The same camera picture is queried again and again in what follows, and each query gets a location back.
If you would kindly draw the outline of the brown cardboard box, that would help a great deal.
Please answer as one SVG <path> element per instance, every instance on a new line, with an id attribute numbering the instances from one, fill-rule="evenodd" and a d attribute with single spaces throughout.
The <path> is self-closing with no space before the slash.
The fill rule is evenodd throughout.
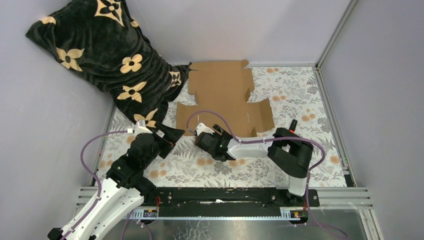
<path id="1" fill-rule="evenodd" d="M 272 130 L 275 123 L 269 99 L 249 102 L 255 86 L 248 64 L 245 59 L 192 63 L 188 93 L 196 105 L 177 104 L 176 127 L 187 131 L 200 122 L 210 128 L 217 124 L 245 138 Z"/>

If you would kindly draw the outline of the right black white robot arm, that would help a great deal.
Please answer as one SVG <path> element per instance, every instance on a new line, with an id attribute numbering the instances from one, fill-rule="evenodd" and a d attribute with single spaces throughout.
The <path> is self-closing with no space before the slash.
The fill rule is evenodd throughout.
<path id="1" fill-rule="evenodd" d="M 195 127 L 195 146 L 221 162 L 243 158 L 269 158 L 288 175 L 288 190 L 284 200 L 300 206 L 307 199 L 307 173 L 312 159 L 313 145 L 300 140 L 276 140 L 280 137 L 298 137 L 295 134 L 298 121 L 290 127 L 277 128 L 272 136 L 236 139 L 219 125 L 213 128 L 199 123 Z"/>

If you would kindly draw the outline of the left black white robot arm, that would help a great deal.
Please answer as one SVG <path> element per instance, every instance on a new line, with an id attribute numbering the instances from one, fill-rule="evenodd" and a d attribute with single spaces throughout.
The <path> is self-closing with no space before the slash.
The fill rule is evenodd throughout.
<path id="1" fill-rule="evenodd" d="M 157 157 L 165 159 L 185 131 L 162 123 L 155 127 L 163 136 L 148 127 L 145 120 L 126 130 L 135 137 L 127 152 L 112 163 L 103 180 L 91 174 L 97 182 L 97 192 L 67 224 L 53 228 L 48 239 L 101 240 L 132 210 L 156 202 L 157 187 L 144 176 L 144 171 Z"/>

